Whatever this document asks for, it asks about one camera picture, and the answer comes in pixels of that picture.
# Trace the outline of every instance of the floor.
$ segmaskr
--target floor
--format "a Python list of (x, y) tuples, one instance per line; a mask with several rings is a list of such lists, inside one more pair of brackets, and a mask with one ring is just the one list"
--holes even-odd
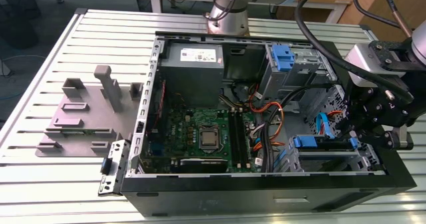
[[(6, 59), (17, 55), (47, 56), (57, 38), (67, 24), (75, 8), (106, 9), (119, 11), (150, 12), (148, 0), (63, 0), (58, 4), (55, 0), (35, 0), (41, 11), (41, 16), (30, 22), (38, 35), (38, 43), (34, 47), (18, 50), (13, 49), (6, 42), (0, 39), (0, 58)], [(211, 2), (184, 1), (171, 8), (168, 0), (163, 0), (162, 11), (164, 13), (202, 14), (211, 8)], [(247, 8), (248, 17), (270, 18), (268, 7), (266, 5), (250, 5)], [(13, 75), (5, 78), (0, 74), (0, 128), (7, 119), (10, 112), (19, 100), (31, 78), (43, 62), (39, 57), (17, 57), (3, 63), (13, 71)]]

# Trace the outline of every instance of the green motherboard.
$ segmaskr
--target green motherboard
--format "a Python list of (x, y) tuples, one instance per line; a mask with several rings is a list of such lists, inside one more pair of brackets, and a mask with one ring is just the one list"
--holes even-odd
[(248, 126), (251, 113), (242, 113), (247, 165), (232, 165), (228, 111), (220, 109), (170, 109), (164, 115), (164, 139), (151, 142), (151, 166), (155, 173), (170, 172), (170, 161), (182, 158), (227, 160), (227, 173), (255, 172), (250, 158)]

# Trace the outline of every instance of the aluminum table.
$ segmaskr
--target aluminum table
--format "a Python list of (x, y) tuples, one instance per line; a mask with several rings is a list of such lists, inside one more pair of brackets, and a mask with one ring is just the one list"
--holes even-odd
[[(0, 223), (412, 223), (426, 222), (426, 118), (408, 128), (413, 149), (400, 157), (417, 187), (340, 213), (143, 218), (123, 197), (97, 197), (102, 158), (38, 158), (35, 146), (62, 97), (62, 82), (99, 85), (97, 64), (111, 67), (121, 86), (143, 82), (154, 32), (204, 32), (196, 15), (87, 10), (75, 13), (0, 130)], [(292, 21), (248, 19), (251, 36), (303, 39)], [(375, 37), (356, 25), (308, 23), (340, 55)]]

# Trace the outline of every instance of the power supply label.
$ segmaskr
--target power supply label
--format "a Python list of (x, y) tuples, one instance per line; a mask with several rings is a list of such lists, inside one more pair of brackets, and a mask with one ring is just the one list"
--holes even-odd
[(215, 50), (200, 48), (183, 48), (179, 51), (179, 60), (187, 62), (215, 62)]

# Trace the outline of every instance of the screw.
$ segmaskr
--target screw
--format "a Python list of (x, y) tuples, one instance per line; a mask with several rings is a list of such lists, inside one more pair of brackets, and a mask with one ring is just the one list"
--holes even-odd
[(393, 94), (388, 90), (384, 91), (384, 94), (385, 94), (389, 101), (392, 101), (395, 99)]

